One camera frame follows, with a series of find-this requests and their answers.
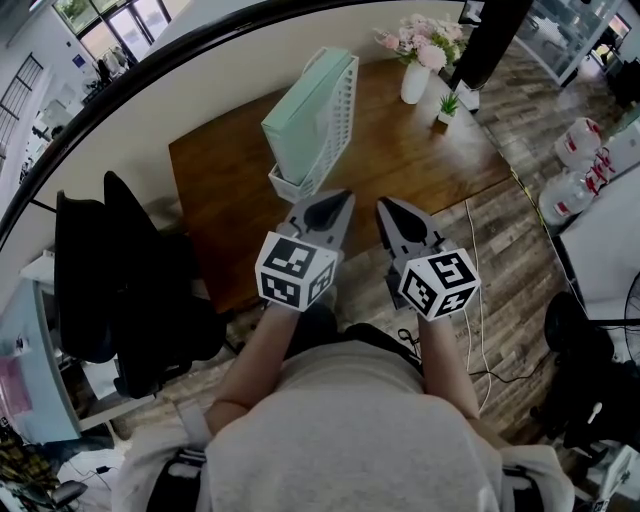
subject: wooden desk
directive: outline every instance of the wooden desk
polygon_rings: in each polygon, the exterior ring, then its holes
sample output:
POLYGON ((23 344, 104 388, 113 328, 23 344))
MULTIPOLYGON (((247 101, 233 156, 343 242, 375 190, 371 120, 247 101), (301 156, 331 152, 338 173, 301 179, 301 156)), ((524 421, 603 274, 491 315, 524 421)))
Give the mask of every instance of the wooden desk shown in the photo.
MULTIPOLYGON (((459 108, 446 130, 436 122, 440 97, 449 92, 438 76, 418 105, 402 102, 404 69, 395 60, 360 66, 353 138, 323 185, 356 194, 347 256, 379 243, 380 196, 435 213, 509 177, 509 165, 468 111, 459 108)), ((260 126, 283 94, 247 103, 169 146, 185 222, 218 311, 256 296, 258 252, 291 208, 267 178, 275 160, 260 126)))

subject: white file holder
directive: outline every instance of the white file holder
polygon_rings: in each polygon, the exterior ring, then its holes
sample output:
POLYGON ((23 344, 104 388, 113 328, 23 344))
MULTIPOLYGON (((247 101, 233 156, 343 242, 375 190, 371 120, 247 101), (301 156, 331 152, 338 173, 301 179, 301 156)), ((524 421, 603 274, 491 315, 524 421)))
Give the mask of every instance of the white file holder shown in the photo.
MULTIPOLYGON (((305 66, 305 70, 315 60, 314 55, 305 66)), ((342 155, 353 130, 353 114, 356 105, 356 82, 358 78, 358 57, 351 56, 351 62, 338 78, 331 94, 331 122, 322 150, 307 176, 299 185, 286 181, 278 164, 273 166, 269 179, 276 193, 290 203, 297 203, 305 197, 315 194, 331 169, 342 155)))

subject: small potted plant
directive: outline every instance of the small potted plant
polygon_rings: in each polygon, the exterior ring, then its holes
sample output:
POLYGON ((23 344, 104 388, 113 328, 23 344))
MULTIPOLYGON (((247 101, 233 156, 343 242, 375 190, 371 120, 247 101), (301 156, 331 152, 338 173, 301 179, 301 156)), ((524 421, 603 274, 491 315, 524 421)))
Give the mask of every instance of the small potted plant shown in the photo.
POLYGON ((440 98, 440 112, 438 113, 438 121, 449 124, 453 121, 458 109, 458 95, 449 93, 440 98))

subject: white vase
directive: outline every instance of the white vase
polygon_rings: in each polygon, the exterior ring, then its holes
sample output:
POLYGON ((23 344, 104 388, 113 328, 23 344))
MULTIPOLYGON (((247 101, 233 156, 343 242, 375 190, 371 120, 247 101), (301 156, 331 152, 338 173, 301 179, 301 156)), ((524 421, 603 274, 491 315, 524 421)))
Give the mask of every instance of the white vase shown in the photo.
POLYGON ((419 62, 409 64, 402 80, 402 90, 400 91, 402 101, 409 105, 418 103, 427 88, 430 74, 431 70, 425 68, 419 62))
POLYGON ((445 114, 442 110, 438 113, 438 121, 444 123, 444 124, 449 124, 451 123, 451 121, 453 121, 453 116, 450 116, 449 114, 445 114))

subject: window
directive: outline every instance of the window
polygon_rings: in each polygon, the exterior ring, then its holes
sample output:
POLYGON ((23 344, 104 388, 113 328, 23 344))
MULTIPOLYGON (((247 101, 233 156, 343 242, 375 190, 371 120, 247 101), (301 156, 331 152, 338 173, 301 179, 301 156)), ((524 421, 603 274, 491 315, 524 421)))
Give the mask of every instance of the window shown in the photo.
POLYGON ((133 6, 136 8, 136 11, 138 11, 142 22, 147 27, 147 30, 151 32, 153 38, 157 39, 160 37, 160 34, 167 28, 169 22, 167 22, 167 19, 160 10, 158 0, 136 0, 133 6))
POLYGON ((622 40, 631 30, 631 27, 627 24, 627 22, 624 21, 624 19, 619 14, 616 14, 613 17, 613 19, 609 23, 609 28, 611 28, 611 30, 613 30, 616 33, 618 46, 620 45, 620 43, 622 43, 622 40))
POLYGON ((95 5, 100 12, 106 11, 109 7, 113 7, 117 3, 118 0, 93 0, 93 5, 95 5))
POLYGON ((175 18, 182 9, 191 3, 191 0, 163 0, 164 6, 171 18, 175 18))
POLYGON ((55 0, 53 6, 94 59, 119 46, 135 62, 189 1, 55 0))
POLYGON ((113 36, 105 23, 100 23, 87 32, 87 34, 80 39, 80 42, 96 60, 102 58, 110 48, 118 46, 118 40, 113 36))
POLYGON ((75 34, 98 17, 89 0, 57 0, 53 6, 75 34))

